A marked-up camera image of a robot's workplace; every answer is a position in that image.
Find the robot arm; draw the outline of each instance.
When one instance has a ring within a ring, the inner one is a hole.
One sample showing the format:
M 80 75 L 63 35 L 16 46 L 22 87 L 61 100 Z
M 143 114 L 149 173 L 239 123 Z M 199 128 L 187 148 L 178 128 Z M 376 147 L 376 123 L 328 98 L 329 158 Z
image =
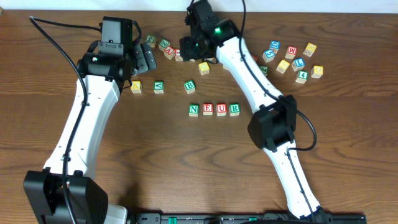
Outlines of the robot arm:
M 251 54 L 249 53 L 248 48 L 244 43 L 244 39 L 242 39 L 242 50 L 243 54 L 247 56 L 245 57 L 245 59 L 248 65 L 254 72 L 257 79 L 262 83 L 262 85 L 265 86 L 272 95 L 282 95 L 282 93 L 277 90 L 263 75 L 257 63 L 251 57 Z M 241 55 L 239 52 L 239 39 L 237 37 L 233 37 L 225 41 L 224 46 L 217 47 L 216 54 L 217 59 L 220 61 L 220 63 L 228 68 L 238 85 L 241 87 L 246 98 L 248 99 L 253 113 L 258 112 L 262 106 L 266 108 L 275 103 L 275 100 L 264 94 L 261 87 L 251 76 L 244 62 L 241 60 Z M 279 179 L 282 182 L 282 186 L 285 190 L 285 194 L 287 197 L 287 205 L 290 212 L 297 218 L 300 218 L 302 216 L 307 217 L 311 214 L 311 211 L 305 201 L 303 194 L 301 194 L 299 183 L 295 178 L 292 166 L 290 165 L 290 161 L 286 156 L 287 149 L 290 147 L 295 147 L 294 140 L 292 142 L 287 141 L 284 144 L 278 146 L 276 150 L 274 150 L 275 152 L 267 148 L 263 148 L 263 150 L 271 159 L 277 171 Z M 297 157 L 297 152 L 290 151 L 290 155 L 294 163 L 294 167 L 297 171 L 297 175 L 308 198 L 308 201 L 310 202 L 311 208 L 313 212 L 315 212 L 320 204 L 318 200 L 313 196 L 311 189 L 308 186 L 307 180 L 304 176 L 299 159 Z

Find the letter a block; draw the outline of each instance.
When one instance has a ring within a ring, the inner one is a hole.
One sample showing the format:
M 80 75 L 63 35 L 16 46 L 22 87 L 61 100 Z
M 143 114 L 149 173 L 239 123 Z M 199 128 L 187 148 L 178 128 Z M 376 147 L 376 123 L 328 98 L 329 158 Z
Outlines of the letter a block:
M 132 93 L 142 93 L 141 81 L 132 81 L 130 90 Z
M 156 81 L 154 83 L 154 91 L 156 94 L 164 93 L 164 84 L 163 81 Z
M 164 49 L 166 49 L 166 47 L 169 46 L 169 45 L 170 45 L 170 42 L 169 42 L 169 41 L 167 41 L 166 39 L 162 39 L 162 40 L 159 42 L 159 49 L 160 49 L 161 51 L 164 51 Z
M 241 108 L 239 106 L 239 104 L 235 103 L 235 104 L 231 104 L 229 106 L 229 115 L 230 116 L 237 116 L 239 115 L 241 112 Z
M 285 60 L 281 60 L 280 63 L 278 64 L 278 67 L 276 70 L 280 73 L 285 73 L 287 68 L 289 67 L 290 63 L 286 62 Z
M 226 115 L 226 103 L 218 103 L 217 116 L 225 116 L 225 115 Z
M 293 71 L 297 72 L 303 69 L 305 66 L 304 60 L 302 58 L 295 59 L 292 63 Z
M 175 49 L 170 46 L 167 46 L 164 49 L 164 56 L 167 57 L 169 60 L 171 60 L 175 56 Z
M 296 82 L 305 83 L 308 80 L 308 72 L 298 71 L 296 75 Z
M 202 62 L 202 63 L 199 64 L 199 72 L 200 72 L 200 75 L 209 74 L 210 67 L 207 64 L 207 62 Z
M 203 104 L 203 115 L 213 115 L 213 104 L 204 103 Z
M 199 115 L 199 105 L 189 105 L 189 116 Z
M 293 59 L 297 54 L 297 48 L 289 46 L 286 50 L 285 58 Z
M 312 78 L 320 78 L 323 75 L 323 66 L 315 65 L 311 69 L 311 77 Z
M 315 44 L 308 43 L 303 54 L 305 54 L 308 57 L 311 57 L 312 54 L 315 52 L 315 49 L 317 49 L 317 46 Z
M 274 54 L 278 53 L 280 47 L 280 42 L 276 40 L 272 40 L 269 44 L 269 48 L 274 52 Z
M 154 48 L 156 45 L 156 37 L 148 35 L 146 42 L 150 45 L 150 47 Z
M 196 86 L 193 82 L 193 80 L 187 81 L 184 83 L 185 91 L 187 91 L 187 94 L 193 93 L 196 90 Z
M 266 63 L 272 61 L 274 58 L 275 58 L 275 53 L 272 50 L 266 50 L 262 54 L 262 59 L 264 59 L 264 61 L 266 61 Z

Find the wood grain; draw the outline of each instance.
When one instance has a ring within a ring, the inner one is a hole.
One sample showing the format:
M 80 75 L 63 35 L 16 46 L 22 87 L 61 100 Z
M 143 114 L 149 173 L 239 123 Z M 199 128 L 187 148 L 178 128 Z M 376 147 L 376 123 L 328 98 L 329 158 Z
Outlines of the wood grain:
M 36 223 L 22 188 L 28 170 L 41 170 L 70 112 L 76 76 L 65 59 L 30 24 L 34 15 L 97 26 L 102 17 L 138 21 L 143 36 L 166 37 L 174 47 L 189 34 L 182 12 L 6 11 L 0 16 L 0 223 Z M 220 13 L 240 26 L 241 13 Z M 100 36 L 93 30 L 43 25 L 77 62 Z M 282 43 L 269 80 L 293 94 L 314 123 L 319 143 L 300 153 L 313 193 L 332 212 L 359 212 L 368 223 L 397 223 L 398 16 L 392 14 L 249 13 L 245 38 L 261 58 L 272 39 Z M 305 70 L 323 65 L 321 79 L 301 85 L 294 73 L 276 72 L 288 45 L 299 55 L 318 45 Z M 201 76 L 196 62 L 176 62 L 155 50 L 158 69 L 142 74 L 144 93 L 124 91 L 99 147 L 96 182 L 113 203 L 180 212 L 252 213 L 286 210 L 270 160 L 251 142 L 250 107 L 232 76 L 212 65 Z M 194 79 L 187 95 L 183 83 Z M 165 82 L 165 95 L 151 90 Z M 239 102 L 238 117 L 189 118 L 190 103 Z M 299 146 L 312 137 L 297 122 Z

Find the number 4 block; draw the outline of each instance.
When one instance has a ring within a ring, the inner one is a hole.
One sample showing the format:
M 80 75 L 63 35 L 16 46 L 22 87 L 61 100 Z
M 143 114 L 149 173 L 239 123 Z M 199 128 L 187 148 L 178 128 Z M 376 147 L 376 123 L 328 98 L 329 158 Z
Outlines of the number 4 block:
M 296 82 L 305 83 L 308 80 L 308 72 L 298 71 L 296 75 Z
M 230 116 L 237 116 L 239 115 L 241 112 L 241 108 L 239 107 L 239 104 L 235 103 L 235 104 L 231 104 L 229 106 L 229 115 Z
M 199 115 L 199 105 L 189 105 L 189 116 Z
M 213 104 L 204 103 L 203 104 L 203 115 L 213 115 Z
M 196 86 L 193 82 L 193 80 L 187 81 L 184 83 L 185 91 L 187 91 L 187 94 L 193 93 L 196 91 Z
M 226 115 L 226 103 L 218 103 L 217 116 L 225 116 L 225 115 Z

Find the black cable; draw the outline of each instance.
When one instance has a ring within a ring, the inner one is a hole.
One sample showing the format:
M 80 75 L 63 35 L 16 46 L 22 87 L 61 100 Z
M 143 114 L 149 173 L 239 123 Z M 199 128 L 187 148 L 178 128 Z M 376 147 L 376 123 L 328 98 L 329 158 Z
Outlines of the black cable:
M 244 23 L 245 23 L 245 21 L 246 21 L 246 4 L 244 3 L 244 0 L 242 0 L 242 3 L 243 3 L 243 21 L 242 21 L 241 35 L 239 36 L 239 52 L 241 53 L 241 58 L 242 58 L 243 63 L 245 64 L 246 68 L 249 70 L 249 72 L 250 72 L 250 74 L 252 75 L 253 79 L 255 79 L 255 81 L 257 82 L 257 84 L 261 87 L 261 89 L 264 91 L 264 93 L 265 93 L 266 95 L 270 96 L 273 100 L 278 101 L 278 102 L 282 103 L 283 105 L 289 106 L 289 107 L 291 107 L 292 109 L 294 109 L 294 111 L 295 111 L 300 117 L 302 117 L 302 118 L 305 120 L 305 122 L 307 122 L 307 124 L 310 126 L 310 129 L 311 129 L 311 131 L 312 131 L 312 134 L 313 134 L 313 142 L 312 142 L 312 145 L 311 145 L 310 147 L 304 148 L 304 149 L 298 148 L 298 147 L 288 148 L 288 149 L 287 149 L 286 156 L 288 157 L 288 159 L 289 159 L 289 161 L 290 161 L 290 164 L 291 164 L 291 166 L 292 166 L 292 168 L 293 168 L 293 172 L 294 172 L 294 174 L 295 174 L 295 176 L 296 176 L 298 185 L 300 186 L 301 193 L 303 194 L 304 199 L 305 199 L 305 201 L 306 201 L 306 203 L 307 203 L 307 205 L 308 205 L 308 207 L 309 207 L 309 209 L 310 209 L 310 211 L 311 211 L 311 216 L 312 216 L 312 218 L 314 219 L 314 221 L 316 221 L 316 220 L 315 220 L 315 217 L 314 217 L 314 215 L 313 215 L 312 209 L 311 209 L 310 202 L 308 201 L 307 196 L 305 195 L 305 192 L 304 192 L 304 189 L 303 189 L 303 187 L 302 187 L 302 185 L 301 185 L 300 179 L 299 179 L 299 177 L 298 177 L 298 175 L 297 175 L 297 173 L 296 173 L 296 170 L 295 170 L 295 168 L 294 168 L 293 161 L 292 161 L 292 159 L 291 159 L 291 157 L 290 157 L 289 151 L 290 151 L 290 150 L 296 150 L 296 151 L 309 151 L 309 150 L 313 149 L 313 148 L 315 147 L 315 145 L 317 144 L 317 132 L 316 132 L 316 130 L 315 130 L 313 124 L 311 123 L 311 121 L 310 121 L 301 111 L 295 109 L 291 104 L 285 102 L 285 101 L 282 99 L 282 96 L 280 96 L 281 98 L 277 98 L 277 97 L 275 97 L 274 95 L 272 95 L 272 94 L 262 85 L 262 83 L 257 79 L 257 77 L 255 76 L 255 74 L 253 73 L 253 71 L 250 69 L 250 66 L 248 65 L 248 63 L 247 63 L 247 61 L 246 61 L 246 59 L 245 59 L 245 57 L 244 57 L 245 55 L 243 55 L 243 51 L 242 51 L 242 37 L 243 37 Z
M 33 16 L 30 16 L 29 19 L 30 19 L 31 23 L 33 23 L 33 25 L 36 27 L 36 29 L 39 30 L 40 33 L 42 33 L 43 36 L 44 36 L 45 38 L 47 38 L 47 40 L 49 40 L 49 41 L 51 42 L 51 44 L 53 44 L 54 47 L 55 47 L 56 49 L 58 49 L 58 50 L 60 51 L 60 53 L 66 58 L 66 60 L 69 62 L 69 64 L 72 66 L 73 70 L 74 70 L 75 73 L 77 74 L 77 77 L 78 77 L 78 79 L 79 79 L 79 81 L 80 81 L 80 84 L 81 84 L 81 88 L 83 89 L 83 101 L 81 102 L 80 112 L 79 112 L 79 114 L 78 114 L 78 116 L 77 116 L 76 123 L 75 123 L 75 125 L 73 126 L 72 132 L 70 133 L 70 137 L 69 137 L 69 140 L 68 140 L 68 144 L 67 144 L 67 147 L 66 147 L 66 149 L 65 149 L 65 153 L 64 153 L 64 155 L 63 155 L 63 165 L 62 165 L 62 188 L 63 188 L 63 197 L 64 197 L 64 199 L 65 199 L 65 203 L 66 203 L 66 205 L 67 205 L 67 208 L 68 208 L 68 211 L 69 211 L 69 215 L 70 215 L 70 218 L 72 219 L 73 224 L 77 224 L 76 216 L 75 216 L 75 214 L 74 214 L 74 212 L 73 212 L 72 204 L 71 204 L 70 198 L 69 198 L 69 189 L 68 189 L 68 185 L 67 185 L 67 173 L 68 173 L 68 171 L 67 171 L 68 166 L 67 166 L 67 165 L 68 165 L 68 161 L 69 161 L 69 159 L 70 159 L 70 158 L 69 158 L 69 152 L 70 152 L 70 150 L 71 150 L 71 149 L 70 149 L 70 146 L 72 145 L 73 138 L 75 137 L 76 130 L 77 130 L 78 126 L 79 126 L 81 117 L 83 116 L 84 110 L 85 110 L 86 105 L 87 105 L 87 89 L 86 89 L 86 85 L 85 85 L 85 83 L 84 83 L 82 77 L 80 76 L 79 71 L 78 71 L 76 65 L 73 63 L 72 59 L 71 59 L 71 58 L 68 56 L 68 54 L 56 43 L 56 41 L 54 41 L 53 38 L 51 38 L 51 37 L 50 37 L 50 36 L 49 36 L 37 23 L 36 23 L 36 21 L 45 22 L 45 23 L 48 23 L 48 24 L 56 25 L 56 26 L 64 26 L 64 25 L 66 25 L 66 24 L 61 24 L 61 25 L 60 25 L 60 24 L 57 23 L 57 22 L 45 21 L 45 20 L 43 20 L 43 19 L 38 19 L 38 18 L 33 17 Z M 87 26 L 75 26 L 75 25 L 68 25 L 68 26 L 66 26 L 66 27 L 96 29 L 96 28 L 94 28 L 94 27 L 89 28 L 89 27 L 87 27 Z
M 39 19 L 39 18 L 32 17 L 32 16 L 31 16 L 31 18 L 34 18 L 35 21 L 44 22 L 44 23 L 46 23 L 46 24 L 51 24 L 51 25 L 56 25 L 56 26 L 62 26 L 62 27 L 69 27 L 69 28 L 92 29 L 92 30 L 97 30 L 98 32 L 101 32 L 101 29 L 100 29 L 100 28 L 97 28 L 97 27 L 80 26 L 80 25 L 71 25 L 71 24 L 62 24 L 62 23 L 59 23 L 59 22 L 47 21 L 47 20 L 45 20 L 45 19 Z

